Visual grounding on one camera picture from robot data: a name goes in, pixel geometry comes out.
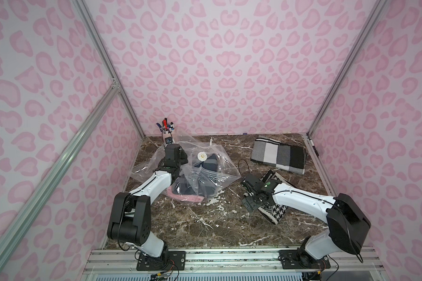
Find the black white houndstooth blanket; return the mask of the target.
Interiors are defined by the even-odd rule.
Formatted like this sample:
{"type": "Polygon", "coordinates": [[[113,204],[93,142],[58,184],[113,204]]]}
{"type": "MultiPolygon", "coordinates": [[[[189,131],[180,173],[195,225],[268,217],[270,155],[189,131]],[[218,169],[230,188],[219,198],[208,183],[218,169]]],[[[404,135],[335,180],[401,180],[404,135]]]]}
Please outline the black white houndstooth blanket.
{"type": "MultiPolygon", "coordinates": [[[[263,182],[267,182],[267,180],[279,180],[282,183],[289,183],[279,173],[273,172],[272,170],[268,171],[262,178],[263,182]]],[[[270,203],[266,203],[258,208],[261,215],[274,225],[277,225],[281,221],[287,210],[287,206],[270,203]]]]}

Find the clear plastic vacuum bag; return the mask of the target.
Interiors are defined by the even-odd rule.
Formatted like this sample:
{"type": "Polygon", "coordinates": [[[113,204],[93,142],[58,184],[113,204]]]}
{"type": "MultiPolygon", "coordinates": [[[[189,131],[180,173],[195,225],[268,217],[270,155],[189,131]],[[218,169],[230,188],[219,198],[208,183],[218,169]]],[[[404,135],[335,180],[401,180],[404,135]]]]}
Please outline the clear plastic vacuum bag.
{"type": "Polygon", "coordinates": [[[240,172],[222,145],[211,140],[199,142],[181,133],[163,133],[163,144],[150,160],[133,168],[131,177],[141,183],[147,181],[155,169],[164,166],[165,149],[178,144],[187,162],[179,167],[179,175],[163,192],[170,198],[188,203],[201,203],[214,198],[224,188],[240,178],[240,172]]]}

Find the dark blanket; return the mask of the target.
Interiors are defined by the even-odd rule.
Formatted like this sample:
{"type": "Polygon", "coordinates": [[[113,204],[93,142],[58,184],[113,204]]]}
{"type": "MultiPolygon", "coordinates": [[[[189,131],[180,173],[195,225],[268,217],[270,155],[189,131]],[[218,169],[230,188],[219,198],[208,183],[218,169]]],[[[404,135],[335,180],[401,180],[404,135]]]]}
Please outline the dark blanket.
{"type": "Polygon", "coordinates": [[[203,196],[206,200],[222,189],[218,173],[218,156],[213,153],[204,162],[186,165],[171,186],[174,194],[203,196]]]}

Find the grey white checked blanket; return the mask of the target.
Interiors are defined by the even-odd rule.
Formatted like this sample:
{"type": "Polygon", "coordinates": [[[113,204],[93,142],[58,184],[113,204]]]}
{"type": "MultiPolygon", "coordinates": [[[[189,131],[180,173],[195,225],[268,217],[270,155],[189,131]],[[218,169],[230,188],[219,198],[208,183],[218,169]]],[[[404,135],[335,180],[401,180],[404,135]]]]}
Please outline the grey white checked blanket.
{"type": "Polygon", "coordinates": [[[271,138],[258,137],[254,141],[250,160],[287,172],[304,174],[307,151],[301,146],[287,145],[271,138]]]}

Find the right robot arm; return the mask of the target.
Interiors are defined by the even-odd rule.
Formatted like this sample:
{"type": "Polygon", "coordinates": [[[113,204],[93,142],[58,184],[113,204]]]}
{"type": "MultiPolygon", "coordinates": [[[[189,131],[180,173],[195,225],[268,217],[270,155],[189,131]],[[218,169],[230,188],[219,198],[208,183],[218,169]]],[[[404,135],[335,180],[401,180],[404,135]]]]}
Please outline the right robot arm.
{"type": "Polygon", "coordinates": [[[361,249],[371,223],[351,196],[340,193],[336,197],[306,192],[291,183],[271,177],[262,179],[253,174],[243,177],[241,185],[248,192],[243,205],[249,212],[268,204],[293,208],[323,221],[328,228],[318,235],[307,237],[291,254],[280,254],[285,269],[327,269],[328,258],[335,252],[345,252],[363,261],[361,249]]]}

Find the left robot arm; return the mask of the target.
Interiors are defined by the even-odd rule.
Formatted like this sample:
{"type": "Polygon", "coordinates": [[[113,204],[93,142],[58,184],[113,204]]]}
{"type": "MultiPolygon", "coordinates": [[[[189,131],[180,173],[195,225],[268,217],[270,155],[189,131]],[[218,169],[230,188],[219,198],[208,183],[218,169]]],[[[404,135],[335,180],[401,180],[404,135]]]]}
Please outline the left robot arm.
{"type": "Polygon", "coordinates": [[[179,177],[187,154],[178,144],[165,147],[165,157],[140,187],[118,193],[113,201],[107,237],[118,243],[135,246],[143,255],[166,261],[166,243],[151,232],[151,205],[179,177]]]}

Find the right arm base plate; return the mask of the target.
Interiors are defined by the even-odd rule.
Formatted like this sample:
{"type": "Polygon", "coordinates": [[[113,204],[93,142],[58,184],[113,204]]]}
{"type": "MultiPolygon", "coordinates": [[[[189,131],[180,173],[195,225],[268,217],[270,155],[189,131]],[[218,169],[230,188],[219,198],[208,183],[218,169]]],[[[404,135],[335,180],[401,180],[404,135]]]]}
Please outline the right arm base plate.
{"type": "Polygon", "coordinates": [[[318,269],[323,271],[331,268],[327,256],[321,259],[314,259],[299,249],[280,250],[278,260],[281,262],[283,269],[318,269]]]}

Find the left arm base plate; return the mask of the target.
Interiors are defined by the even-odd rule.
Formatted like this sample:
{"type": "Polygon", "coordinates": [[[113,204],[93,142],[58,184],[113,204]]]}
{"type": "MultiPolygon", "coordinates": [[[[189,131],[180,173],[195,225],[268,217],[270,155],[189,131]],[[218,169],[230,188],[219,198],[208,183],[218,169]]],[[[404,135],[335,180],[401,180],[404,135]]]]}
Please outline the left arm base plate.
{"type": "Polygon", "coordinates": [[[137,260],[137,271],[163,271],[171,268],[182,271],[185,269],[186,252],[169,251],[161,254],[158,258],[142,254],[137,260]]]}

